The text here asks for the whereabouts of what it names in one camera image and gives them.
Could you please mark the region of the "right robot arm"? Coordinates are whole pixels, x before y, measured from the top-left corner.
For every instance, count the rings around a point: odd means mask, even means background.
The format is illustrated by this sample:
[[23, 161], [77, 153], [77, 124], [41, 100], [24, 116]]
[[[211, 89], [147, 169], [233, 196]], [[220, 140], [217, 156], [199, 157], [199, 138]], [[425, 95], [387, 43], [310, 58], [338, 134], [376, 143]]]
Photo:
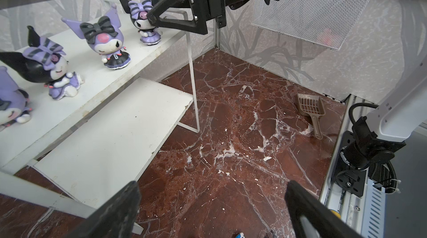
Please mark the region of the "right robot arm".
[[202, 158], [257, 161], [319, 194], [352, 94], [381, 101], [427, 53], [427, 0], [309, 0], [328, 22], [316, 43], [251, 24], [252, 0], [228, 10], [221, 50], [196, 61]]

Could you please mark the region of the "purple pale figurine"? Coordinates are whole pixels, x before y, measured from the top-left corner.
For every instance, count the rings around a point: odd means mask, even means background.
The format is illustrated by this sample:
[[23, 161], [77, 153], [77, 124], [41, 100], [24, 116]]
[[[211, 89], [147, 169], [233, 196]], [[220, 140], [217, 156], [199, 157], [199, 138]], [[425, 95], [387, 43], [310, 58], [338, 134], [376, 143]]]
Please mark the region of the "purple pale figurine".
[[130, 63], [130, 54], [123, 46], [124, 35], [120, 30], [121, 21], [115, 4], [112, 4], [107, 13], [94, 23], [66, 18], [61, 18], [61, 21], [101, 56], [101, 61], [106, 68], [119, 70]]

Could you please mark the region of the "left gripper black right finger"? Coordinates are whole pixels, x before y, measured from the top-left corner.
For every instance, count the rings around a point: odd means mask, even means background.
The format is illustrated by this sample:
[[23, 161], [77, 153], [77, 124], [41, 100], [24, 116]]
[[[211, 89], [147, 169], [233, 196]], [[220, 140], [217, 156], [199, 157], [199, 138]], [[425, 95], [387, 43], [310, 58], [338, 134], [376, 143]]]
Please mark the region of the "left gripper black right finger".
[[294, 180], [287, 184], [285, 201], [297, 238], [361, 237]]

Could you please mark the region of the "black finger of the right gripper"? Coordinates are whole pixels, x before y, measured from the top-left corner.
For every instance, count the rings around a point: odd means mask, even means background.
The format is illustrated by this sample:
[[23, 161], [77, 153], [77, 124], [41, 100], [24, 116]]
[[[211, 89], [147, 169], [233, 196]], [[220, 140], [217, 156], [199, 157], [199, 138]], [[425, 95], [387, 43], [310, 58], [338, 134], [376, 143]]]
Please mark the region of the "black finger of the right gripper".
[[206, 0], [151, 0], [149, 22], [156, 27], [170, 28], [196, 34], [207, 34]]

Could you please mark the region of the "black white red figurine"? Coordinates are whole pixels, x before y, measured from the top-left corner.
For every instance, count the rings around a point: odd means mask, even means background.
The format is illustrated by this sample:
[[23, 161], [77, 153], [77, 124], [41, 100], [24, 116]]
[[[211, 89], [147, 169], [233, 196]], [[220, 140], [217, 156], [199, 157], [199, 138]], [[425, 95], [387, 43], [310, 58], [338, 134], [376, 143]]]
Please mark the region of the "black white red figurine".
[[161, 41], [159, 28], [148, 20], [148, 12], [153, 9], [151, 0], [136, 2], [133, 0], [119, 0], [125, 13], [130, 16], [132, 24], [138, 29], [140, 41], [148, 46], [156, 45]]

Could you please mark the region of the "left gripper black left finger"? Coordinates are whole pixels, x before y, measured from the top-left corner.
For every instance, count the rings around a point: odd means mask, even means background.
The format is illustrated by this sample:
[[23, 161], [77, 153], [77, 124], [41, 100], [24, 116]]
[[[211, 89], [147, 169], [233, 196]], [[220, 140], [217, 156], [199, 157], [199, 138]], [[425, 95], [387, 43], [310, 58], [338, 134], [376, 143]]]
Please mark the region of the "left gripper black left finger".
[[68, 238], [130, 238], [140, 200], [138, 184], [136, 181], [131, 181], [66, 236]]

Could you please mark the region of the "black-headed purple figurine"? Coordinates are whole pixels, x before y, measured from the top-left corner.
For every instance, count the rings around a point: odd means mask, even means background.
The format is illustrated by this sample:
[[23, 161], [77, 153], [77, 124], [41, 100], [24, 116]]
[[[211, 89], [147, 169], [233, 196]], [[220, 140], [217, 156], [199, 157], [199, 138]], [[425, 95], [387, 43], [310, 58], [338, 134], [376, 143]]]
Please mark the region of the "black-headed purple figurine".
[[15, 70], [23, 79], [42, 83], [54, 100], [75, 97], [84, 79], [68, 70], [63, 47], [45, 36], [39, 36], [28, 26], [28, 48], [23, 52], [2, 52], [1, 61]]

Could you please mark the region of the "black eared purple figurine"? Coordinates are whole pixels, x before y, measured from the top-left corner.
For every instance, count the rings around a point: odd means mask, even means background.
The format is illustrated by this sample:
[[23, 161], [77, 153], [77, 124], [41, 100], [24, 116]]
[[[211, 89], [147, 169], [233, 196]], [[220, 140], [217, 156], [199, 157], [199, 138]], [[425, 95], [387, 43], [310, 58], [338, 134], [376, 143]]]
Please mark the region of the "black eared purple figurine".
[[28, 93], [19, 88], [8, 74], [7, 67], [1, 66], [1, 131], [14, 123], [29, 122], [32, 109], [28, 103]]

